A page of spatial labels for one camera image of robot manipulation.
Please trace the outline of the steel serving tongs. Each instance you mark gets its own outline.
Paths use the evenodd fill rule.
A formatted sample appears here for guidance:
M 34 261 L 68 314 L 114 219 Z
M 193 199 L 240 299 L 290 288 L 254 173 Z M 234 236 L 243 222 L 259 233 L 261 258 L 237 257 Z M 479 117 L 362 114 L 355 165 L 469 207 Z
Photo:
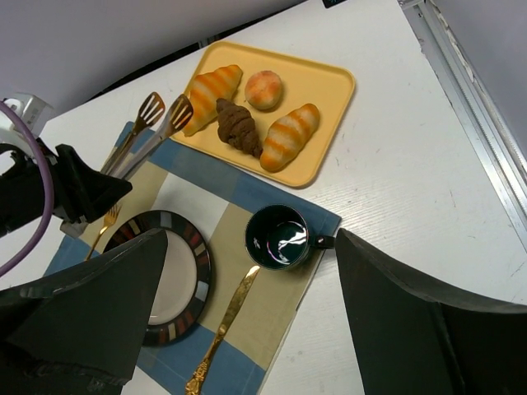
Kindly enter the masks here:
M 165 140 L 183 130 L 193 114 L 194 108 L 186 95 L 179 95 L 166 108 L 161 96 L 153 91 L 141 104 L 132 129 L 117 145 L 101 172 L 129 180 Z

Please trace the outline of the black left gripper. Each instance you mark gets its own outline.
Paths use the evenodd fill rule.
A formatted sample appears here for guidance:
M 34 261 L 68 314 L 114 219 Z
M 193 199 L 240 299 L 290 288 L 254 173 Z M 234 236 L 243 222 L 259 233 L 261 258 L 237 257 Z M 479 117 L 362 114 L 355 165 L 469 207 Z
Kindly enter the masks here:
M 132 191 L 129 181 L 90 168 L 72 146 L 56 146 L 54 215 L 71 223 L 92 223 Z M 1 236 L 42 216 L 44 186 L 38 165 L 21 149 L 2 143 L 12 166 L 1 174 Z

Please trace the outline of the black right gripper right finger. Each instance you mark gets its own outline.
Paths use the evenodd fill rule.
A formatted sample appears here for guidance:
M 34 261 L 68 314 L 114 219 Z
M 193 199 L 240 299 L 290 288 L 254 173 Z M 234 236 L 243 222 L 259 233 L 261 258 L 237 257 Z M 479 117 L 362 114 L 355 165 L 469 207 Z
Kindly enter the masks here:
M 452 286 L 348 230 L 335 249 L 365 393 L 525 393 L 524 305 Z

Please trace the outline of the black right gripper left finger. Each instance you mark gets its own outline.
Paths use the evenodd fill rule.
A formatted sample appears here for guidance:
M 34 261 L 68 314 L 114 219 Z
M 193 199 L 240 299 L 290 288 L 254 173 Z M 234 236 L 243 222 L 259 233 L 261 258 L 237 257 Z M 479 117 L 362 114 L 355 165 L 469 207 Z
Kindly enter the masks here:
M 154 229 L 1 292 L 3 394 L 119 394 L 147 330 L 168 239 Z

